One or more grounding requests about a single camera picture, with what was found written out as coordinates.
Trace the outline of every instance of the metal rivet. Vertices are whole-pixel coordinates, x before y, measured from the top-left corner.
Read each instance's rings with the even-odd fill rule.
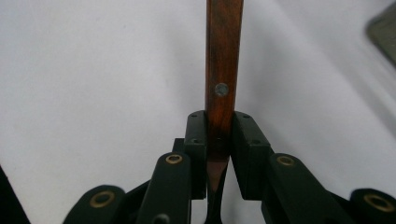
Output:
[[[166,162],[168,162],[169,164],[178,164],[182,161],[183,161],[183,158],[177,154],[170,155],[170,156],[166,157]]]
[[[105,207],[112,203],[115,198],[116,194],[113,191],[105,190],[93,195],[90,200],[90,206],[94,208]]]
[[[382,212],[391,213],[396,211],[396,208],[392,203],[376,194],[366,194],[363,199],[372,207]]]
[[[215,87],[215,93],[217,96],[225,96],[228,94],[228,86],[225,83],[219,83]]]
[[[294,159],[288,157],[288,156],[280,156],[276,158],[276,161],[279,162],[282,165],[286,166],[292,166],[294,165]]]

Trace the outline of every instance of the white surface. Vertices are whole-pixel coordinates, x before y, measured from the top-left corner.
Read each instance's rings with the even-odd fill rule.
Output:
[[[236,110],[345,198],[396,196],[396,71],[364,33],[392,2],[245,2]],[[32,223],[149,179],[204,82],[205,1],[0,1],[0,163]],[[262,223],[229,177],[224,223]]]

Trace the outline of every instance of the rivet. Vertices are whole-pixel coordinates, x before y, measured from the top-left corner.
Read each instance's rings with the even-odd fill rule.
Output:
[[[228,94],[228,86],[225,83],[219,83],[215,87],[215,93],[217,96],[225,96]]]

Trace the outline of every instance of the screw hole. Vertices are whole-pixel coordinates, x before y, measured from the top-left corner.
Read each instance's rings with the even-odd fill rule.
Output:
[[[91,197],[90,206],[94,208],[105,207],[111,204],[111,202],[113,202],[115,198],[116,194],[113,191],[101,191]]]
[[[159,214],[152,220],[152,224],[168,224],[169,216],[166,214]]]
[[[372,207],[382,212],[391,213],[396,211],[396,208],[392,203],[376,194],[366,194],[363,199]]]
[[[280,156],[276,158],[276,161],[285,166],[292,166],[294,165],[294,159],[287,157],[287,156]]]
[[[177,154],[166,157],[166,162],[169,164],[178,164],[183,161],[183,158]]]

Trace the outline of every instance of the wooden handle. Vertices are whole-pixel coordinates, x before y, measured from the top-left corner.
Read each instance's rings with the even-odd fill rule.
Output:
[[[207,0],[206,89],[208,161],[228,161],[235,104],[243,0]]]

